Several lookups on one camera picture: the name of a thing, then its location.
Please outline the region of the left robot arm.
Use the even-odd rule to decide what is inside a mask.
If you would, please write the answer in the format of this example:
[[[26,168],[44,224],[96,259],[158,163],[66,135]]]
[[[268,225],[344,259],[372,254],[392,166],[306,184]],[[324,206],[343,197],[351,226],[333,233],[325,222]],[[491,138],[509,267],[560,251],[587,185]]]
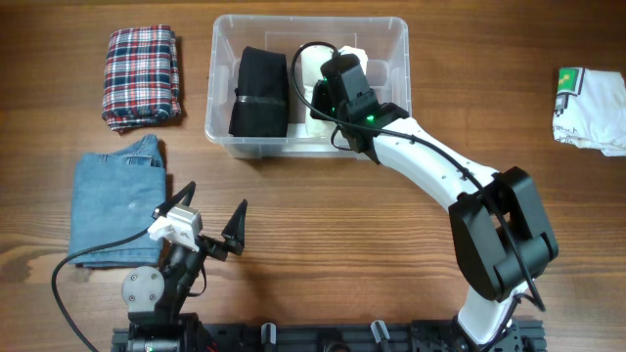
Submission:
[[[147,229],[153,241],[165,240],[170,248],[158,267],[141,266],[123,281],[121,295],[127,305],[129,327],[116,330],[113,351],[215,351],[214,338],[196,313],[181,311],[192,286],[205,277],[204,261],[224,261],[245,249],[247,201],[240,202],[224,227],[220,241],[201,235],[201,213],[190,204],[196,188],[190,182],[171,199],[158,205],[155,222]]]

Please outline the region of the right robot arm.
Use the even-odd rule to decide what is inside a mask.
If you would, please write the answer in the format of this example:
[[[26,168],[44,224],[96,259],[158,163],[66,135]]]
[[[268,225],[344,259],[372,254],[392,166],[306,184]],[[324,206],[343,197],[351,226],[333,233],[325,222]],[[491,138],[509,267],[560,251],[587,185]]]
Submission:
[[[305,56],[299,99],[327,120],[347,149],[407,177],[449,216],[457,264],[469,284],[447,324],[418,323],[422,349],[535,351],[541,326],[514,318],[522,301],[546,308],[535,285],[559,247],[538,190],[518,167],[483,166],[446,147],[406,110],[382,103],[360,58],[332,49]]]

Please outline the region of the clear plastic storage bin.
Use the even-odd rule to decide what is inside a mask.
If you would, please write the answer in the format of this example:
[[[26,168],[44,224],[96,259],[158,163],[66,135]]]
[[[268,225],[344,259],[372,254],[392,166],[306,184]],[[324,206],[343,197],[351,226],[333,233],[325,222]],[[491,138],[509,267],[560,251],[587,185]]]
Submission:
[[[234,137],[229,133],[237,99],[239,66],[244,48],[284,54],[290,63],[303,44],[328,42],[338,49],[350,46],[368,56],[366,76],[381,103],[412,110],[408,25],[397,17],[302,17],[223,15],[213,26],[204,134],[233,158],[348,157],[364,159],[339,147],[337,135],[311,137],[306,107],[290,91],[290,119],[285,137]]]

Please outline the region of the blue denim jeans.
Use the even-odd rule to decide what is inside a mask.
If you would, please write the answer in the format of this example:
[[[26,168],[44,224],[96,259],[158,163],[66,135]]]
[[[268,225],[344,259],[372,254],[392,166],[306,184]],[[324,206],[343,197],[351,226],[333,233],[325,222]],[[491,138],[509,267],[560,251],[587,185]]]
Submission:
[[[138,234],[153,224],[165,198],[157,136],[109,154],[84,154],[74,171],[68,253]]]

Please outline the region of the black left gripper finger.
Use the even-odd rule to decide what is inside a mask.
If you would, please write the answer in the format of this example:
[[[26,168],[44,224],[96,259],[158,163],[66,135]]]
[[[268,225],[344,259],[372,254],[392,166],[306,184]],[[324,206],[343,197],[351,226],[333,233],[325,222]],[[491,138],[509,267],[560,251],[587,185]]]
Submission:
[[[246,209],[247,200],[244,198],[222,231],[224,246],[236,255],[241,255],[245,249]]]
[[[192,202],[196,189],[196,183],[191,181],[182,190],[175,194],[171,199],[164,201],[157,206],[153,212],[152,217],[158,219],[159,216],[165,216],[167,212],[177,204],[189,206]]]

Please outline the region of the black garment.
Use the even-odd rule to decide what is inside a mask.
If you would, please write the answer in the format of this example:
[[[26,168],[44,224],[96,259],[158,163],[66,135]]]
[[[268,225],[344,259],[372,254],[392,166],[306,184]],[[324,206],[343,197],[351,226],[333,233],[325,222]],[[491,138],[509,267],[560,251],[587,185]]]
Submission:
[[[245,47],[235,95],[229,126],[232,136],[287,136],[290,85],[285,54]]]

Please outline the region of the cream cloth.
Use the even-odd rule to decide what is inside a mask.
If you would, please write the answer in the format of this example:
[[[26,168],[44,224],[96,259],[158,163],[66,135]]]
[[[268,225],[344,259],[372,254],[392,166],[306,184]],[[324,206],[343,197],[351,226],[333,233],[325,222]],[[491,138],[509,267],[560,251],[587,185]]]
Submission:
[[[365,50],[350,46],[343,46],[338,50],[342,55],[354,54],[360,61],[360,66],[367,72],[368,56]],[[302,69],[302,84],[304,97],[313,104],[313,92],[315,84],[323,78],[320,67],[332,58],[333,50],[326,46],[311,46],[304,49],[300,55]],[[335,129],[335,124],[329,121],[313,118],[310,115],[310,108],[306,109],[305,128],[307,136],[310,138],[330,137]]]

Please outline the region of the white printed t-shirt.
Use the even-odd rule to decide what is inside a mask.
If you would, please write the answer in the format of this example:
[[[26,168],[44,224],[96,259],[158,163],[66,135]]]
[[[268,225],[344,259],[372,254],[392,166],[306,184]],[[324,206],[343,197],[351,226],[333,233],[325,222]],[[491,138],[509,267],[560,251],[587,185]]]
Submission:
[[[625,80],[617,71],[559,69],[553,136],[605,156],[625,155]]]

